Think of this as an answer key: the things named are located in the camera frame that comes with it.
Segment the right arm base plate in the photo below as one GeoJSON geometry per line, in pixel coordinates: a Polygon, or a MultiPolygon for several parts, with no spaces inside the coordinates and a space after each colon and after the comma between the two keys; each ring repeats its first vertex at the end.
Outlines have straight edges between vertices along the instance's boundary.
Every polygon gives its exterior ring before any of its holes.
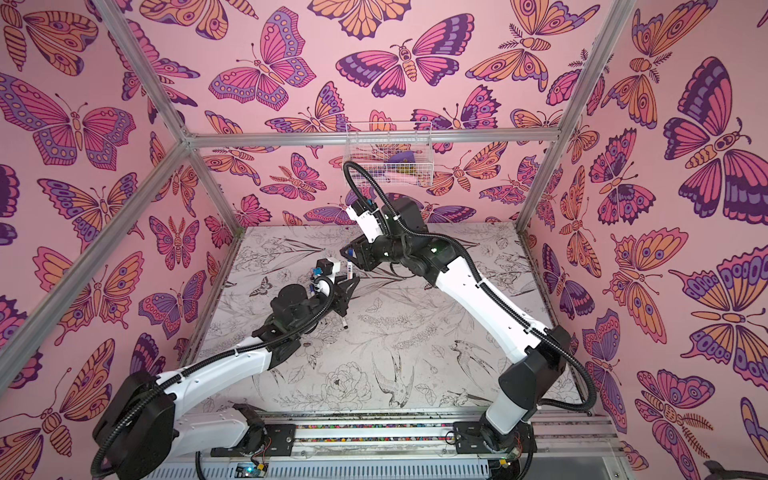
{"type": "Polygon", "coordinates": [[[460,421],[453,423],[450,432],[451,443],[458,454],[518,455],[538,451],[533,427],[526,422],[502,434],[485,421],[460,421]]]}

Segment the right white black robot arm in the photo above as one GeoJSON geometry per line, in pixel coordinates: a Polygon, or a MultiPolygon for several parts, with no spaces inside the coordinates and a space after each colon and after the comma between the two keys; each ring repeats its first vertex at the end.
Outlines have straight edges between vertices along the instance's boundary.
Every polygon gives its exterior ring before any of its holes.
{"type": "Polygon", "coordinates": [[[382,263],[404,266],[462,306],[509,360],[498,378],[500,392],[479,422],[477,435],[490,451],[509,451],[520,444],[519,427],[541,406],[580,413],[594,407],[596,385],[571,351],[569,334],[561,327],[547,327],[507,298],[458,240],[428,230],[413,201],[385,201],[378,207],[362,198],[345,212],[362,232],[341,249],[345,259],[364,271],[382,263]],[[580,403],[545,396],[565,369],[585,382],[587,396],[580,403]]]}

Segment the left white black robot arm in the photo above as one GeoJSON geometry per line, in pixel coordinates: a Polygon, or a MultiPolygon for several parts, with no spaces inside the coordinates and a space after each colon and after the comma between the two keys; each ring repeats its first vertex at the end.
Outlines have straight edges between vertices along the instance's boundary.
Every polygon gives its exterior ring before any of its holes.
{"type": "Polygon", "coordinates": [[[357,275],[319,276],[312,296],[304,286],[290,284],[273,298],[265,323],[239,345],[163,374],[131,374],[94,428],[91,476],[142,479],[168,458],[205,450],[245,456],[264,452],[270,441],[255,406],[236,403],[232,414],[211,418],[195,416],[191,409],[287,361],[302,337],[329,313],[346,315],[359,283],[357,275]]]}

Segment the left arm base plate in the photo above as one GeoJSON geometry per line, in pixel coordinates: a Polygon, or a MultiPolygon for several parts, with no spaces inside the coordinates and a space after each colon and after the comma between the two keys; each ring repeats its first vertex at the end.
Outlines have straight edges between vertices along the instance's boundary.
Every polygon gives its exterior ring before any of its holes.
{"type": "Polygon", "coordinates": [[[292,454],[297,431],[295,424],[266,424],[250,427],[245,436],[233,447],[213,448],[211,457],[289,457],[292,454]]]}

